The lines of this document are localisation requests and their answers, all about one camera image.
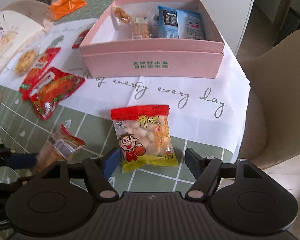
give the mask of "blue snack bag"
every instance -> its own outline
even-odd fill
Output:
[[[158,38],[204,40],[201,16],[197,12],[158,5]]]

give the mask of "cartoon basketball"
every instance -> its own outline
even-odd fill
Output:
[[[142,156],[146,153],[146,148],[144,148],[143,146],[138,146],[138,147],[135,148],[134,153],[137,156]]]

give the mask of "floor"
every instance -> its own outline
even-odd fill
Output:
[[[253,7],[237,54],[239,62],[253,59],[273,47],[277,31],[273,30],[270,20],[258,7]],[[266,170],[273,179],[285,187],[299,204],[299,213],[292,227],[292,234],[300,239],[300,155]]]

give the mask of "pink box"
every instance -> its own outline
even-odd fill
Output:
[[[200,13],[205,40],[137,39],[132,28],[114,17],[112,8],[127,13],[157,13],[158,5]],[[223,58],[223,39],[200,0],[117,0],[97,20],[80,45],[93,77],[179,76],[215,78]]]

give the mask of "cabinet door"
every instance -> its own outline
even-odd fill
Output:
[[[237,52],[252,0],[201,0],[233,53]]]

